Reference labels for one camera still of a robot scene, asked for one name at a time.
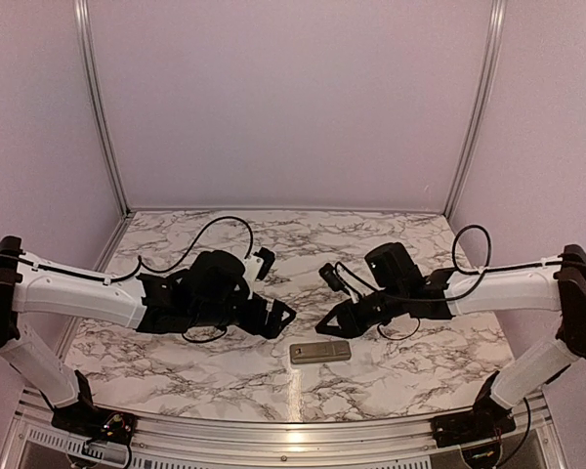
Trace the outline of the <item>grey white remote control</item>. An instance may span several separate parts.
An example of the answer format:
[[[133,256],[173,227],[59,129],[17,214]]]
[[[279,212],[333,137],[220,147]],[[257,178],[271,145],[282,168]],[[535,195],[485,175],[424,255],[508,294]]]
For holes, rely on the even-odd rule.
[[[352,351],[347,341],[314,342],[291,345],[289,356],[293,364],[344,362]]]

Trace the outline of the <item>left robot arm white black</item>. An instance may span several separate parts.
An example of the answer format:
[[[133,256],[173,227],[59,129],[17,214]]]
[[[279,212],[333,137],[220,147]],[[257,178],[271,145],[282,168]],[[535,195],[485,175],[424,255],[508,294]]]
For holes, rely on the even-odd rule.
[[[185,268],[154,273],[140,265],[124,277],[50,263],[21,249],[21,239],[0,241],[0,357],[84,435],[104,426],[88,383],[50,350],[26,314],[101,320],[145,334],[182,334],[194,327],[274,339],[296,317],[278,300],[254,290],[274,261],[268,249],[239,259],[222,250],[201,252]]]

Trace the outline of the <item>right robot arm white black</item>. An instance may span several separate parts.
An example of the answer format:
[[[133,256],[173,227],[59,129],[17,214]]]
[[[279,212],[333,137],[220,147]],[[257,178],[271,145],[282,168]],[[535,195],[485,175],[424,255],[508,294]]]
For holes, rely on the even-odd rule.
[[[556,333],[532,345],[482,386],[464,428],[483,438],[527,394],[586,359],[586,253],[578,245],[532,264],[463,271],[438,269],[423,276],[403,244],[385,243],[365,257],[378,285],[372,293],[336,305],[317,333],[358,338],[374,325],[410,315],[451,320],[481,312],[542,310],[562,316]]]

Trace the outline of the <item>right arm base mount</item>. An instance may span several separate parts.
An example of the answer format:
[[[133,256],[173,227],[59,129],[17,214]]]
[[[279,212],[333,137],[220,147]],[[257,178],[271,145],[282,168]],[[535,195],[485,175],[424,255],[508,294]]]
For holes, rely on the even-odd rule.
[[[492,399],[488,382],[469,410],[434,417],[431,426],[439,448],[497,438],[517,428],[512,411]]]

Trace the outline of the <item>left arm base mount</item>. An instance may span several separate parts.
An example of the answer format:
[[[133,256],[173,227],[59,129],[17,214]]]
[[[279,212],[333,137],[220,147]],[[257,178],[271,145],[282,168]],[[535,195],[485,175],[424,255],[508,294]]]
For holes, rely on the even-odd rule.
[[[97,406],[87,378],[75,371],[78,384],[74,404],[53,406],[52,425],[69,433],[87,437],[92,442],[111,442],[128,446],[133,438],[137,416],[126,411]]]

